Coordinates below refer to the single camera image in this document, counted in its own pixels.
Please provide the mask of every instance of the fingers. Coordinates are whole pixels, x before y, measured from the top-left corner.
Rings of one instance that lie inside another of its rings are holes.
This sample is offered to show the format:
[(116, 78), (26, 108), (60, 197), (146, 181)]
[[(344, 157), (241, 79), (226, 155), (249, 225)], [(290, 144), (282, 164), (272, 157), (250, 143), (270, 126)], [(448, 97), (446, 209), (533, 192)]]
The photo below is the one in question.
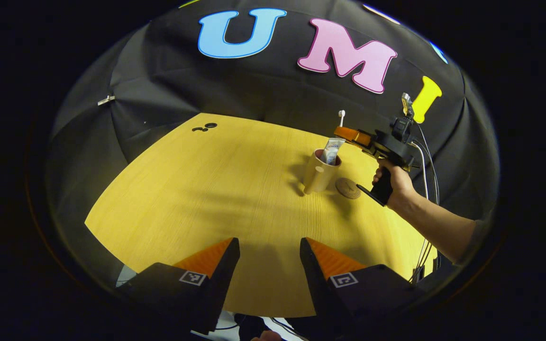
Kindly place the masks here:
[(282, 341), (282, 337), (272, 330), (266, 330), (260, 335), (260, 338), (254, 337), (250, 341)]
[(386, 158), (377, 158), (376, 161), (379, 163), (379, 168), (387, 168), (389, 171), (393, 166), (395, 166), (392, 162), (387, 160)]
[(372, 185), (379, 182), (379, 180), (381, 179), (381, 177), (383, 176), (383, 171), (381, 170), (381, 168), (378, 168), (376, 170), (376, 173), (372, 179)]

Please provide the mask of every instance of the coaster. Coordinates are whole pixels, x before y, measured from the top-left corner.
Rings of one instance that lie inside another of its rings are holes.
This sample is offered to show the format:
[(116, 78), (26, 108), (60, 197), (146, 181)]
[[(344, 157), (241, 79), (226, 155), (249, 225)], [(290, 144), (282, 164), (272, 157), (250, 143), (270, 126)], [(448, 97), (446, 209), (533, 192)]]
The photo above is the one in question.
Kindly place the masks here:
[(347, 178), (338, 178), (336, 180), (336, 189), (338, 189), (340, 194), (349, 199), (357, 199), (362, 194), (361, 190), (357, 188), (357, 184)]

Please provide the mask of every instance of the yellow table surface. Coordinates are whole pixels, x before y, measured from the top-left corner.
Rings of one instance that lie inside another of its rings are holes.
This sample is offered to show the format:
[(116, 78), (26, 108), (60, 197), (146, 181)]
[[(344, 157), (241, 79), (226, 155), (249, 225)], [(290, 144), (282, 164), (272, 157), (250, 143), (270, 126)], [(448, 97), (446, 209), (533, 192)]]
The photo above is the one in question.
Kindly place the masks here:
[[(218, 126), (191, 131), (210, 122)], [(85, 224), (136, 272), (155, 262), (172, 265), (237, 237), (241, 256), (223, 309), (314, 315), (299, 256), (302, 237), (368, 266), (385, 264), (406, 279), (423, 242), (395, 212), (363, 193), (358, 199), (341, 196), (334, 181), (325, 192), (303, 194), (309, 156), (327, 140), (271, 123), (199, 114), (131, 162), (104, 190)], [(337, 177), (370, 188), (375, 159), (349, 144), (338, 155)]]

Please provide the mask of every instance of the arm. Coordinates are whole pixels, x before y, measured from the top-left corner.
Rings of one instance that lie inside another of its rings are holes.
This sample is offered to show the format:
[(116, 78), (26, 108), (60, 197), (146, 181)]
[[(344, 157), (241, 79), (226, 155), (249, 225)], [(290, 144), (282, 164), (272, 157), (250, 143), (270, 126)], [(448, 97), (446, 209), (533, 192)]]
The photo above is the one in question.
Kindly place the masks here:
[(373, 184), (382, 176), (381, 167), (391, 173), (393, 192), (387, 207), (412, 225), (453, 263), (461, 259), (475, 229), (475, 221), (455, 215), (418, 194), (408, 173), (399, 166), (388, 160), (378, 162), (379, 169)]

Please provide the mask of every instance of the cup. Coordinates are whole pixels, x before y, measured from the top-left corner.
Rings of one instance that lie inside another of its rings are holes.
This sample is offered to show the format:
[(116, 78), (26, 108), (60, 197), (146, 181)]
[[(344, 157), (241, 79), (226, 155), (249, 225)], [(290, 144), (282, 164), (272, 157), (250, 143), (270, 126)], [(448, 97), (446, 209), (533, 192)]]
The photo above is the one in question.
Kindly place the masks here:
[(330, 181), (336, 176), (338, 168), (342, 163), (340, 157), (336, 155), (336, 164), (327, 164), (320, 160), (321, 153), (323, 153), (323, 149), (315, 149), (310, 156), (305, 170), (305, 178), (303, 179), (303, 184), (305, 184), (303, 191), (305, 194), (325, 190)]

